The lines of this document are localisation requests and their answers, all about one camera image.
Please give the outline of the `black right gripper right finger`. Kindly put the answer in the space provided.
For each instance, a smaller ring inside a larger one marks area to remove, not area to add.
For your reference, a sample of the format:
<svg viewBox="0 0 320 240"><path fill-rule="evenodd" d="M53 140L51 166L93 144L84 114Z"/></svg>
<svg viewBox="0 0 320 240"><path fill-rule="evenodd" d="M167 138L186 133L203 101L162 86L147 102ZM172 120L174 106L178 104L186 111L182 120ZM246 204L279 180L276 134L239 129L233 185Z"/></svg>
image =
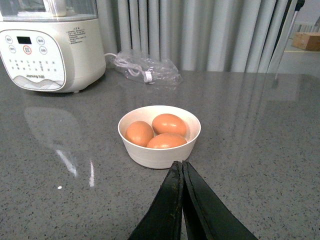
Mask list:
<svg viewBox="0 0 320 240"><path fill-rule="evenodd" d="M255 240L195 168L182 162L183 213L189 240Z"/></svg>

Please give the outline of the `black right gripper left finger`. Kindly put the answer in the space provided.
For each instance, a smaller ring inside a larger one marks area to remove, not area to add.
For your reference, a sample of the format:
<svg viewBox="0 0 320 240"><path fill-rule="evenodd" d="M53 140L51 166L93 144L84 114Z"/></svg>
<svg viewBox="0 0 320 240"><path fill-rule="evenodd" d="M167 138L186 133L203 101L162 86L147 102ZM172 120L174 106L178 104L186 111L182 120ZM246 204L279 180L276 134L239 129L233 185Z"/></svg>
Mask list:
<svg viewBox="0 0 320 240"><path fill-rule="evenodd" d="M150 208L130 240L179 240L182 227L184 176L182 163L173 162Z"/></svg>

